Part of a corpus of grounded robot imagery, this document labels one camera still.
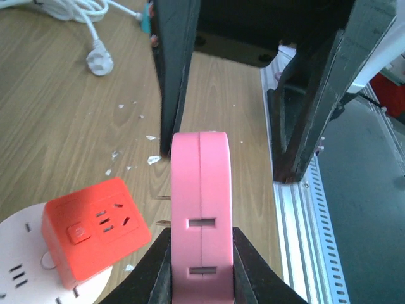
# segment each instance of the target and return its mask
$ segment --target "white circular base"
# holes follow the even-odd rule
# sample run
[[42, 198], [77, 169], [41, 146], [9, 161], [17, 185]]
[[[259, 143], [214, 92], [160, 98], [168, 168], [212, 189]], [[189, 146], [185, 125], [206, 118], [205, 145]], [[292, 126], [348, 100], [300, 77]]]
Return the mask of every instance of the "white circular base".
[[93, 304], [112, 267], [73, 291], [65, 289], [42, 237], [44, 206], [20, 210], [0, 223], [0, 304]]

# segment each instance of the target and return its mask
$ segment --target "white cord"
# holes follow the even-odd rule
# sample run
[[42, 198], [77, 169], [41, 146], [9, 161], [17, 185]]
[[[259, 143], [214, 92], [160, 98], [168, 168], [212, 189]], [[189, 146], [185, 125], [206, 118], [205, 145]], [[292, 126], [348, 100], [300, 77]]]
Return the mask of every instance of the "white cord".
[[113, 0], [0, 0], [0, 9], [23, 4], [34, 5], [35, 8], [47, 13], [55, 19], [85, 23], [93, 38], [93, 50], [86, 58], [87, 65], [94, 75], [109, 74], [114, 63], [103, 42], [99, 39], [93, 22], [103, 19], [109, 5], [122, 10], [142, 21], [142, 14], [132, 11]]

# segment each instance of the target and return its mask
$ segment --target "power button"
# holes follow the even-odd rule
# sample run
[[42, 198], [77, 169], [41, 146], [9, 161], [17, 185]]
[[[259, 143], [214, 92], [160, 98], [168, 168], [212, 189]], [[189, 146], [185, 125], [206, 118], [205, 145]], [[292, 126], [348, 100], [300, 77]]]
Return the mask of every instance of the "power button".
[[73, 245], [81, 243], [91, 237], [89, 226], [84, 223], [77, 223], [67, 229], [68, 237]]

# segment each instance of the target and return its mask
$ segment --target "wooden tabletop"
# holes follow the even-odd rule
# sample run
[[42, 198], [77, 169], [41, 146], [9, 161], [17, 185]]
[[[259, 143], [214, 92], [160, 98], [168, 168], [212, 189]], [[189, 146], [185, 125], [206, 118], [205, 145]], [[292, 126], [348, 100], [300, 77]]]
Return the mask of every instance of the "wooden tabletop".
[[[142, 1], [121, 1], [142, 10]], [[159, 155], [160, 93], [148, 36], [111, 8], [96, 24], [115, 67], [93, 76], [84, 24], [0, 11], [0, 221], [27, 206], [121, 177], [153, 238], [170, 220], [170, 164]], [[182, 131], [228, 134], [234, 226], [281, 275], [273, 181], [259, 70], [195, 53]], [[108, 294], [148, 246], [114, 267]]]

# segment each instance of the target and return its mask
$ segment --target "red power socket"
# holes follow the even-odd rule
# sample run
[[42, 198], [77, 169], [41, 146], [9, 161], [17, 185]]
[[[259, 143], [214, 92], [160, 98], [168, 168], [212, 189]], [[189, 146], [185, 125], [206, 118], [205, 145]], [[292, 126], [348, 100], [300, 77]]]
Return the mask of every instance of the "red power socket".
[[47, 202], [41, 230], [67, 289], [151, 240], [142, 215], [119, 178]]

